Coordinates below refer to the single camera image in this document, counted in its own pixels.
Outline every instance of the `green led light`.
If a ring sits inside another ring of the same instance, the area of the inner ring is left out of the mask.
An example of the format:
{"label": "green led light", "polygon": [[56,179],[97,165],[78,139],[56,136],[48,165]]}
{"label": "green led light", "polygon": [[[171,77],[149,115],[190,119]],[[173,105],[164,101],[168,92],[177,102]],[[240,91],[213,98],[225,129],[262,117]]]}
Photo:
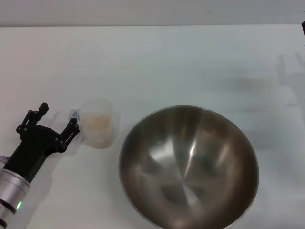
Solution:
{"label": "green led light", "polygon": [[22,202],[20,201],[19,204],[17,205],[16,209],[18,210],[22,205]]}

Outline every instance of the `bowl rim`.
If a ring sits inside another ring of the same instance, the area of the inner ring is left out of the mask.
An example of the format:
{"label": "bowl rim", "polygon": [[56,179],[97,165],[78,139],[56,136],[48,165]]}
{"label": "bowl rim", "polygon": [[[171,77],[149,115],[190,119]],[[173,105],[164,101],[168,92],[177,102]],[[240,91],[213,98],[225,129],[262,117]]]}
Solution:
{"label": "bowl rim", "polygon": [[233,226],[235,223],[237,223],[247,212],[248,210],[250,209],[250,207],[252,206],[254,200],[255,200],[255,197],[256,197],[256,194],[257,194],[257,191],[258,191],[258,186],[259,186],[259,166],[258,166],[258,161],[257,161],[257,156],[256,156],[256,153],[253,149],[253,146],[251,144],[251,142],[249,141],[249,139],[247,138],[247,136],[243,133],[243,131],[237,126],[235,125],[232,121],[230,121],[229,119],[227,119],[226,117],[222,116],[221,114],[215,112],[215,111],[212,111],[212,110],[209,110],[207,108],[203,108],[203,107],[199,107],[199,106],[193,106],[193,105],[173,105],[173,106],[168,106],[168,107],[164,107],[164,108],[161,108],[159,110],[156,110],[154,112],[151,112],[149,113],[148,115],[146,115],[144,118],[142,118],[139,122],[137,122],[133,127],[132,129],[128,132],[127,136],[125,137],[124,141],[123,141],[123,144],[121,146],[121,149],[120,149],[120,156],[119,156],[119,163],[118,163],[118,169],[119,169],[119,178],[120,178],[120,184],[121,184],[121,187],[123,189],[123,192],[126,196],[126,198],[128,199],[129,203],[131,204],[131,206],[136,210],[136,212],[142,216],[147,222],[151,223],[152,225],[154,225],[155,227],[157,228],[160,228],[160,229],[167,229],[167,228],[162,228],[160,226],[158,226],[157,224],[155,224],[154,222],[150,221],[148,218],[146,218],[146,216],[144,216],[139,210],[138,208],[132,203],[132,201],[130,200],[130,198],[128,197],[127,193],[126,193],[126,190],[125,190],[125,187],[122,183],[122,176],[121,176],[121,162],[122,162],[122,150],[125,146],[125,143],[128,139],[128,137],[131,135],[132,131],[144,120],[146,119],[147,117],[157,113],[157,112],[160,112],[160,111],[163,111],[163,110],[167,110],[167,109],[172,109],[172,108],[182,108],[182,107],[189,107],[189,108],[196,108],[196,109],[200,109],[200,110],[204,110],[204,111],[207,111],[207,112],[210,112],[210,113],[213,113],[214,115],[216,116],[219,116],[220,118],[228,121],[229,123],[231,123],[233,126],[235,126],[237,128],[238,131],[241,132],[241,134],[244,136],[245,140],[248,142],[250,148],[252,149],[252,152],[253,152],[253,155],[254,155],[254,158],[255,158],[255,165],[257,167],[257,182],[256,182],[256,186],[255,186],[255,191],[254,191],[254,194],[252,196],[252,199],[248,205],[248,207],[246,208],[246,210],[234,221],[232,222],[230,225],[228,226],[225,226],[223,227],[222,229],[228,229],[229,227]]}

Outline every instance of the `table surface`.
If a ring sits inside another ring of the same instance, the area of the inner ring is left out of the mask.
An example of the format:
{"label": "table surface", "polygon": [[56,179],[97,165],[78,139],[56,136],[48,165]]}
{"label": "table surface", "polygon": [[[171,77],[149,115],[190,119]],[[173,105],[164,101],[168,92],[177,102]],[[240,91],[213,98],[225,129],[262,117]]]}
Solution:
{"label": "table surface", "polygon": [[232,229],[305,227],[305,49],[299,25],[0,29],[0,146],[42,102],[41,125],[65,128],[71,109],[111,101],[116,138],[92,148],[79,135],[49,156],[8,229],[153,229],[129,204],[118,158],[131,128],[179,104],[216,111],[252,143],[256,199]]}

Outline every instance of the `white wall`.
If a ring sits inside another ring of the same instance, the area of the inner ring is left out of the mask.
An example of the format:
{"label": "white wall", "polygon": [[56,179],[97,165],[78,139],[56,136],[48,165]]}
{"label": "white wall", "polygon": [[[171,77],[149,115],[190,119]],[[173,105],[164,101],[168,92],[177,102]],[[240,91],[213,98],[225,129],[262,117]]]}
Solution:
{"label": "white wall", "polygon": [[305,0],[0,0],[0,26],[300,24]]}

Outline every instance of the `metal mixing bowl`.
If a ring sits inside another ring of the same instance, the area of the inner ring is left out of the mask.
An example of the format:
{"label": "metal mixing bowl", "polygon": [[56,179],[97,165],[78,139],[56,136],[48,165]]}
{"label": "metal mixing bowl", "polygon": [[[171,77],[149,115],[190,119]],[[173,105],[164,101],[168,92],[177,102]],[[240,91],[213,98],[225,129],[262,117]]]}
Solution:
{"label": "metal mixing bowl", "polygon": [[224,229],[252,204],[259,173],[242,131],[223,116],[174,106],[142,119],[120,155],[134,208],[163,229]]}

